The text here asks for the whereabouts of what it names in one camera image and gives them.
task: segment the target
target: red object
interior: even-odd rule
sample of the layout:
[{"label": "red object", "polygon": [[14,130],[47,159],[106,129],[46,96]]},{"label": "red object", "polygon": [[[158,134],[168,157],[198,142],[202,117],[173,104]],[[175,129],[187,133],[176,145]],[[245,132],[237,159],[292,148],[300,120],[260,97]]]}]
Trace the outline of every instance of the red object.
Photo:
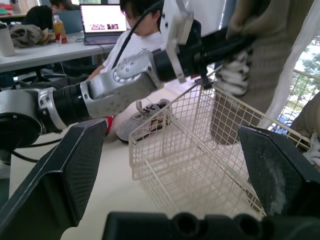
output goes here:
[{"label": "red object", "polygon": [[11,6],[10,4],[0,3],[0,8],[4,8],[4,9],[7,10],[7,11],[12,10],[12,6]]},{"label": "red object", "polygon": [[[55,41],[56,41],[57,43],[60,43],[60,38],[61,38],[61,34],[60,34],[60,33],[57,33],[57,34],[55,35]],[[61,43],[62,43],[62,44],[66,44],[66,43],[67,43],[67,38],[66,38],[66,37],[62,38]]]},{"label": "red object", "polygon": [[113,117],[113,116],[106,116],[106,117],[105,117],[105,120],[106,120],[106,122],[107,122],[107,124],[108,124],[108,127],[107,127],[107,129],[105,130],[105,134],[107,135],[107,134],[110,132],[110,130],[111,130],[112,123],[113,123],[113,121],[114,121],[114,117]]}]

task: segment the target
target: gray cloth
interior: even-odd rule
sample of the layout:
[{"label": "gray cloth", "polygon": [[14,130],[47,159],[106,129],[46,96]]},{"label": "gray cloth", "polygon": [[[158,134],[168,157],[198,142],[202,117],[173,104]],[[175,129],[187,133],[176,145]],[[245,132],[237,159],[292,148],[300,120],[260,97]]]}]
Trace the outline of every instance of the gray cloth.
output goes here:
[{"label": "gray cloth", "polygon": [[[290,128],[308,139],[311,138],[314,132],[316,132],[318,137],[320,136],[320,92],[304,106],[299,116],[291,124]],[[296,145],[300,138],[291,133],[289,135],[293,138],[293,144]],[[303,145],[298,146],[298,148],[301,149],[302,152],[306,152],[308,150],[305,149]]]},{"label": "gray cloth", "polygon": [[10,24],[9,31],[16,48],[30,48],[42,39],[42,30],[36,25]]},{"label": "gray cloth", "polygon": [[[238,97],[249,106],[266,113],[274,98],[280,74],[314,0],[238,0],[228,35],[253,34],[253,54],[248,73],[248,91]],[[256,14],[251,12],[260,8]],[[211,135],[223,145],[239,141],[238,126],[257,126],[260,116],[232,107],[225,97],[216,96],[211,119]]]}]

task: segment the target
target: white wire basket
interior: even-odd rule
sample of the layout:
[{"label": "white wire basket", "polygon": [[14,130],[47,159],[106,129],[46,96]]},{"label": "white wire basket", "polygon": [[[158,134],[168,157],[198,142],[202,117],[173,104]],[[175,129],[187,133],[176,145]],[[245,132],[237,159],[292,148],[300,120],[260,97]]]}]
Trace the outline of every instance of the white wire basket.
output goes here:
[{"label": "white wire basket", "polygon": [[238,126],[259,126],[309,148],[309,139],[217,88],[195,85],[131,133],[132,178],[168,216],[189,212],[261,218],[264,209],[249,181]]}]

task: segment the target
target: laptop screen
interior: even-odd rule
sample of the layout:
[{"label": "laptop screen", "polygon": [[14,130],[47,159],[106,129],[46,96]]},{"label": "laptop screen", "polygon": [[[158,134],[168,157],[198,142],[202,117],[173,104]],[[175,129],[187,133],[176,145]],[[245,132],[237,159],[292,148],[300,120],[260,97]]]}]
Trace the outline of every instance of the laptop screen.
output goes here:
[{"label": "laptop screen", "polygon": [[85,33],[114,33],[127,30],[126,16],[120,5],[81,5],[83,30]]}]

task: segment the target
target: gray sneaker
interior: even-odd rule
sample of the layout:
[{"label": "gray sneaker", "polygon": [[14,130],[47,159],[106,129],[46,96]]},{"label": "gray sneaker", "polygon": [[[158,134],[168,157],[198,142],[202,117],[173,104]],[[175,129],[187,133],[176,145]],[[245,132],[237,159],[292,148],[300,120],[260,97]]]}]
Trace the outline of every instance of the gray sneaker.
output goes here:
[{"label": "gray sneaker", "polygon": [[[136,109],[138,110],[138,112],[132,115],[127,121],[123,122],[116,130],[116,135],[118,136],[119,140],[125,144],[128,144],[129,135],[139,126],[149,121],[153,115],[158,113],[169,103],[169,100],[161,99],[158,103],[148,104],[146,107],[142,108],[141,101],[137,101]],[[154,119],[150,121],[150,125],[144,125],[143,127],[137,129],[133,137],[137,142],[141,141],[151,133],[162,129],[163,121],[163,116],[161,114],[158,114]]]}]

